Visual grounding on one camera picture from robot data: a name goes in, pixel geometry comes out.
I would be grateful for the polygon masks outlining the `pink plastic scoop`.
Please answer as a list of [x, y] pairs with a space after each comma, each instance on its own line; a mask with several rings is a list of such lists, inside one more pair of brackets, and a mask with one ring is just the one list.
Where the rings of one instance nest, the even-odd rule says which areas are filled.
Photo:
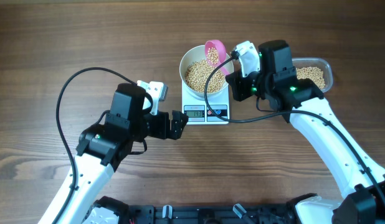
[[208, 40], [204, 44], [207, 63], [216, 68], [227, 60], [227, 53], [224, 44], [220, 40]]

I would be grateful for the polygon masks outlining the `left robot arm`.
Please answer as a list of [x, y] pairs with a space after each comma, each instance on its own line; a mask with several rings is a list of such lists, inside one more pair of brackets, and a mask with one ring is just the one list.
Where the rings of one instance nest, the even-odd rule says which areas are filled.
[[111, 179], [121, 161], [134, 152], [134, 142], [145, 137], [181, 137], [188, 116], [180, 111], [152, 113], [145, 100], [153, 95], [138, 85], [118, 85], [103, 124], [84, 130], [76, 148], [75, 167], [40, 219], [40, 223], [82, 223], [98, 193]]

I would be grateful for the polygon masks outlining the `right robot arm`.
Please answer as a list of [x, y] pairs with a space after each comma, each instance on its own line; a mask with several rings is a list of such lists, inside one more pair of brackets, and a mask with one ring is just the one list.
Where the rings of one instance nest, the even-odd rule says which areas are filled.
[[234, 99], [268, 100], [271, 115], [282, 116], [308, 140], [340, 190], [341, 202], [315, 194], [292, 200], [296, 223], [385, 223], [385, 168], [347, 132], [314, 82], [297, 77], [288, 44], [272, 40], [255, 47], [245, 41], [231, 58], [240, 63], [226, 76]]

